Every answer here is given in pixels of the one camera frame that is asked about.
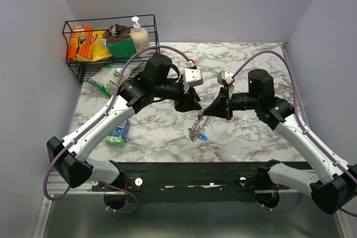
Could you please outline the metal disc with keyrings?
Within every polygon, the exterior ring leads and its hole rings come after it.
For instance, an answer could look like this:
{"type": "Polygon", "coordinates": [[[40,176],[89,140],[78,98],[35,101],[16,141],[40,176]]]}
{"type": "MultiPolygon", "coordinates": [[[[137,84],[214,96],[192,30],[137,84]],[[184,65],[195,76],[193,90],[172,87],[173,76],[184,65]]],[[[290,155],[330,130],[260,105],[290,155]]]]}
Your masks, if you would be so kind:
{"type": "Polygon", "coordinates": [[[199,133],[205,135],[205,129],[211,122],[211,116],[205,116],[202,112],[199,112],[191,128],[188,128],[189,138],[192,142],[200,140],[197,135],[199,133]]]}

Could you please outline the key with blue tag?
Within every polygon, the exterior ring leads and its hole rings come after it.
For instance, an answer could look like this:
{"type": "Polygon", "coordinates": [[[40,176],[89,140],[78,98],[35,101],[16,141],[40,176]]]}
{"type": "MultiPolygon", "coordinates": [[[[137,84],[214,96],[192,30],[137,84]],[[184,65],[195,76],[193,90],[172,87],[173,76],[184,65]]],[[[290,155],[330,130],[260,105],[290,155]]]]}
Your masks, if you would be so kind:
{"type": "Polygon", "coordinates": [[[197,137],[198,137],[200,140],[204,141],[204,142],[208,140],[208,138],[207,138],[205,135],[201,134],[201,133],[199,133],[199,134],[197,135],[197,137]]]}

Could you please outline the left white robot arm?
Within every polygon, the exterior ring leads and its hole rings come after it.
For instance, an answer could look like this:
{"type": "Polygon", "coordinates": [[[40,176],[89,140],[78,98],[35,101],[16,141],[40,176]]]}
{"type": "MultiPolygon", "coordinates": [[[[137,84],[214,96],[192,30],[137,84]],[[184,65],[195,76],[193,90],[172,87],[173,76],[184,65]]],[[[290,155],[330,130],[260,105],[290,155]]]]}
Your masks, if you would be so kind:
{"type": "Polygon", "coordinates": [[[178,68],[163,54],[154,54],[144,70],[135,77],[123,81],[117,93],[106,105],[78,130],[59,139],[50,138],[47,143],[53,168],[71,188],[87,181],[104,182],[112,191],[123,186],[124,178],[114,162],[90,159],[94,148],[116,127],[151,105],[155,98],[172,100],[176,111],[201,110],[200,98],[194,89],[203,84],[201,71],[192,61],[178,78],[169,78],[170,70],[178,68]]]}

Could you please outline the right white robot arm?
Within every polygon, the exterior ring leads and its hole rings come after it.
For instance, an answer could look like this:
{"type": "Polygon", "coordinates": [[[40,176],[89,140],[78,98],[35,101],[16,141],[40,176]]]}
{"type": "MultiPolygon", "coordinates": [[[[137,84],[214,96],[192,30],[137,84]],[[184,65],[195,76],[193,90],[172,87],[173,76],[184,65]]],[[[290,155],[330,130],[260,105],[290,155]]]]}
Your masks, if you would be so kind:
{"type": "Polygon", "coordinates": [[[274,94],[273,77],[263,69],[248,73],[248,92],[234,93],[233,74],[220,71],[222,85],[204,115],[230,120],[237,110],[254,110],[260,121],[284,137],[312,168],[295,169],[271,160],[260,167],[257,184],[271,188],[286,186],[312,198],[323,212],[334,214],[356,197],[356,166],[334,153],[295,113],[294,107],[274,94]]]}

